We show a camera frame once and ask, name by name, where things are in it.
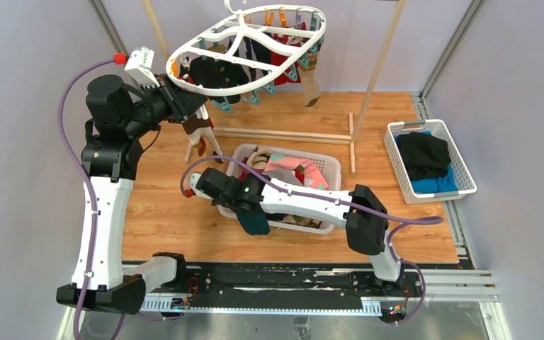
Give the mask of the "dark teal sock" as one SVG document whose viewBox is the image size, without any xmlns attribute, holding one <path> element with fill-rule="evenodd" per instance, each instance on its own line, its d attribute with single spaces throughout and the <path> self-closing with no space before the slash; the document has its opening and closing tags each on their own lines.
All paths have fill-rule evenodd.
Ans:
<svg viewBox="0 0 544 340">
<path fill-rule="evenodd" d="M 271 231 L 267 216 L 264 212 L 255 214 L 237 213 L 237 220 L 243 230 L 251 236 L 267 235 Z"/>
</svg>

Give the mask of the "white round clip hanger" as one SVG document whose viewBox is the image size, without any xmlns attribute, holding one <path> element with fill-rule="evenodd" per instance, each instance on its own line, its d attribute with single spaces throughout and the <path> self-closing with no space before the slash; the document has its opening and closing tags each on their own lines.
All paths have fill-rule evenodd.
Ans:
<svg viewBox="0 0 544 340">
<path fill-rule="evenodd" d="M 285 82 L 301 82 L 298 60 L 307 52 L 318 56 L 327 18 L 315 7 L 276 4 L 231 10 L 230 16 L 192 38 L 168 58 L 169 78 L 187 91 L 211 98 L 263 89 L 273 94 Z M 190 62 L 211 57 L 242 65 L 253 81 L 228 89 L 208 89 L 188 78 Z"/>
</svg>

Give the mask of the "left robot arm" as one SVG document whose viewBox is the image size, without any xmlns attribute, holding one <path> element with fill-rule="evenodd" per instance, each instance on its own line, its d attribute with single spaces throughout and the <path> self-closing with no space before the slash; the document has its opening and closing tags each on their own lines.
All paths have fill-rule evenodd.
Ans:
<svg viewBox="0 0 544 340">
<path fill-rule="evenodd" d="M 180 89 L 158 76 L 154 86 L 136 89 L 108 74 L 87 87 L 91 119 L 79 166 L 84 179 L 85 213 L 81 250 L 70 283 L 56 300 L 70 307 L 134 315 L 148 293 L 165 285 L 172 292 L 188 286 L 181 254 L 160 252 L 124 271 L 121 259 L 125 213 L 144 154 L 140 139 L 163 122 L 183 123 L 206 97 Z"/>
</svg>

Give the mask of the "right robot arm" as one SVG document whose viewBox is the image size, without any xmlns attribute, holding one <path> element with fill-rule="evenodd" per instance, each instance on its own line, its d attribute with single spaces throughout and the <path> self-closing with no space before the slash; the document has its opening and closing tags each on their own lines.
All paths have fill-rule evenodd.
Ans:
<svg viewBox="0 0 544 340">
<path fill-rule="evenodd" d="M 192 173 L 189 185 L 196 195 L 231 210 L 250 235 L 268 234 L 270 217 L 289 215 L 340 227 L 348 247 L 368 257 L 382 293 L 394 295 L 404 287 L 403 265 L 388 242 L 387 211 L 366 186 L 325 191 L 253 174 L 239 179 L 213 168 Z"/>
</svg>

